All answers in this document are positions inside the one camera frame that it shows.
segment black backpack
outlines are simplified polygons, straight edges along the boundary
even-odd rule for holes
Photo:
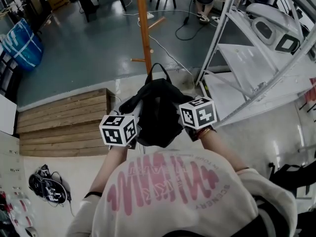
[[[166,79],[152,80],[153,68],[149,72],[145,85],[135,96],[122,104],[119,111],[122,114],[131,113],[140,100],[143,108],[139,116],[138,126],[141,131],[137,141],[144,146],[167,147],[178,136],[183,126],[178,123],[180,115],[175,105],[192,101],[192,96],[182,92],[172,85],[170,77],[164,67],[161,69],[166,74]]]

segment white cube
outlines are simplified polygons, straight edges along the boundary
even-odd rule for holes
[[[135,116],[104,115],[99,127],[105,145],[124,147],[137,135]]]
[[[207,97],[179,105],[183,125],[200,129],[217,121],[214,101]]]

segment blue plastic bag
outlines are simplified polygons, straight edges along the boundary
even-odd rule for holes
[[[2,45],[17,64],[28,71],[33,70],[43,56],[43,45],[24,18],[5,36]]]

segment white t-shirt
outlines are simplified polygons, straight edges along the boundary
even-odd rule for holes
[[[294,196],[254,169],[235,173],[208,150],[132,158],[111,174],[102,197],[85,198],[68,237],[162,237],[177,230],[230,237],[258,216],[261,196],[285,218],[294,235]]]

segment white tile floor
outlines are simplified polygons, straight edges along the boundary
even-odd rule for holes
[[[173,71],[171,80],[181,90],[192,87],[191,77],[183,72]],[[134,95],[143,85],[145,76],[136,76],[104,83],[113,93],[122,99]],[[223,140],[237,152],[244,161],[257,169],[262,175],[270,175],[269,162],[284,164],[284,159],[297,158],[295,152],[302,145],[311,145],[316,142],[315,125],[306,108],[297,111],[295,103],[284,105],[267,113],[229,124],[218,129]],[[170,149],[200,148],[199,141],[192,143],[185,132],[182,132],[168,146]],[[146,153],[159,150],[157,147],[146,148]],[[128,157],[138,155],[136,150],[130,150]],[[105,156],[78,157],[78,158],[34,158],[24,157],[26,179],[40,166],[47,164],[52,171],[58,171],[67,181],[72,194],[72,208],[76,213],[80,200],[87,193],[97,171]],[[47,202],[28,192],[30,200],[36,211],[36,227],[39,236],[56,237],[64,236],[72,220],[69,204],[64,207],[53,208]]]

